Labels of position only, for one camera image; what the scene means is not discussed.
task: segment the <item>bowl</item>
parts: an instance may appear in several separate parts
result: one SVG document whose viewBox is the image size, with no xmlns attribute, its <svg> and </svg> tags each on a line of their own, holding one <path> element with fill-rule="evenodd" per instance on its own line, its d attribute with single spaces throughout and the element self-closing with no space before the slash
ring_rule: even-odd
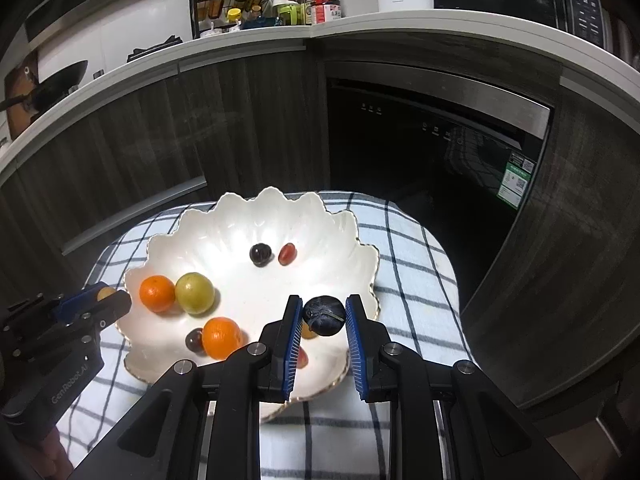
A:
<svg viewBox="0 0 640 480">
<path fill-rule="evenodd" d="M 268 244 L 274 253 L 264 267 L 249 259 L 249 249 L 258 242 Z M 291 264 L 281 266 L 277 256 L 288 242 L 298 254 Z M 130 342 L 124 365 L 134 377 L 151 384 L 178 360 L 212 363 L 214 359 L 186 348 L 184 338 L 192 329 L 211 317 L 224 316 L 238 323 L 246 343 L 257 341 L 265 324 L 282 318 L 290 294 L 303 301 L 326 294 L 342 302 L 359 294 L 367 316 L 375 319 L 380 306 L 373 282 L 379 262 L 378 250 L 358 240 L 354 214 L 329 213 L 317 193 L 295 200 L 274 187 L 252 200 L 226 193 L 208 212 L 187 209 L 172 234 L 152 236 L 145 263 L 126 272 L 124 283 L 132 305 L 116 324 Z M 154 314 L 142 305 L 138 291 L 145 278 L 162 274 L 175 283 L 193 271 L 216 287 L 212 310 L 190 316 L 174 305 L 165 314 Z M 290 402 L 329 390 L 349 367 L 345 328 L 331 337 L 302 339 L 301 346 L 309 362 L 296 372 Z M 261 403 L 260 419 L 267 420 L 282 408 Z"/>
</svg>

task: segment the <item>qr code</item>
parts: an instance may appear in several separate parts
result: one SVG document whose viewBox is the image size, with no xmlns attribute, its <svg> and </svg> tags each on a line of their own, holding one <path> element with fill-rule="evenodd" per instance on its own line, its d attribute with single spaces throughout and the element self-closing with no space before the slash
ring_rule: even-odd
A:
<svg viewBox="0 0 640 480">
<path fill-rule="evenodd" d="M 533 172 L 533 162 L 531 162 L 530 160 L 527 160 L 525 158 L 524 161 L 522 162 L 522 169 L 524 171 L 527 171 L 528 173 L 532 173 Z"/>
</svg>

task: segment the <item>metal screw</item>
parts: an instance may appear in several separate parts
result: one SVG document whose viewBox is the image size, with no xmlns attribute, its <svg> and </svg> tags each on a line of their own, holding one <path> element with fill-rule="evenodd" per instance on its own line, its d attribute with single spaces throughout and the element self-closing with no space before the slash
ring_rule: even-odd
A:
<svg viewBox="0 0 640 480">
<path fill-rule="evenodd" d="M 402 352 L 402 345 L 400 343 L 387 343 L 383 350 L 385 351 L 386 354 L 389 355 L 398 355 L 399 353 Z"/>
<path fill-rule="evenodd" d="M 473 364 L 471 361 L 467 361 L 466 359 L 463 359 L 462 361 L 458 361 L 456 363 L 456 367 L 458 368 L 460 373 L 463 373 L 466 375 L 470 375 L 474 371 L 476 371 L 476 365 Z"/>
<path fill-rule="evenodd" d="M 260 343 L 255 342 L 255 343 L 251 343 L 247 348 L 246 351 L 249 352 L 249 354 L 251 355 L 262 355 L 267 351 L 267 345 L 265 345 L 264 343 Z"/>
<path fill-rule="evenodd" d="M 191 372 L 192 368 L 193 368 L 193 363 L 187 359 L 183 359 L 182 361 L 178 361 L 174 365 L 174 372 L 180 375 L 184 375 Z"/>
</svg>

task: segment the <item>yellow bottle cap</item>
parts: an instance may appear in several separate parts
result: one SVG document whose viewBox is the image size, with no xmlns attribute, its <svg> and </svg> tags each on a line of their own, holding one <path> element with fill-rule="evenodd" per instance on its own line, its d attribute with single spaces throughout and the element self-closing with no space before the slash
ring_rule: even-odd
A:
<svg viewBox="0 0 640 480">
<path fill-rule="evenodd" d="M 240 9 L 229 9 L 229 12 L 226 14 L 226 18 L 230 21 L 230 22 L 235 22 L 237 20 L 240 19 L 240 17 L 242 16 L 242 11 Z"/>
</svg>

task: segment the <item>table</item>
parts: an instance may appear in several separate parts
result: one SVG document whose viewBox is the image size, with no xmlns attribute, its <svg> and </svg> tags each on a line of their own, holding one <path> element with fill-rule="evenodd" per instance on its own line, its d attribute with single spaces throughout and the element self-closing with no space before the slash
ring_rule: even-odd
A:
<svg viewBox="0 0 640 480">
<path fill-rule="evenodd" d="M 451 365 L 471 359 L 460 330 L 454 271 L 433 235 L 391 202 L 354 192 L 323 191 L 320 195 L 330 212 L 353 211 L 360 240 L 380 250 L 374 291 L 381 305 L 379 321 L 392 339 L 427 360 Z M 187 208 L 209 210 L 213 206 L 207 202 L 174 207 L 140 222 L 105 248 L 87 284 L 103 281 L 122 287 L 126 270 L 146 260 L 146 242 L 152 235 L 172 232 Z M 74 465 L 147 388 L 124 369 L 128 342 L 114 326 L 102 332 L 100 346 L 104 368 L 58 423 Z M 440 424 L 439 413 L 436 418 Z M 361 402 L 349 373 L 333 390 L 309 402 L 292 404 L 261 425 L 262 477 L 386 478 L 389 427 L 388 403 Z M 200 477 L 204 459 L 201 462 Z"/>
</svg>

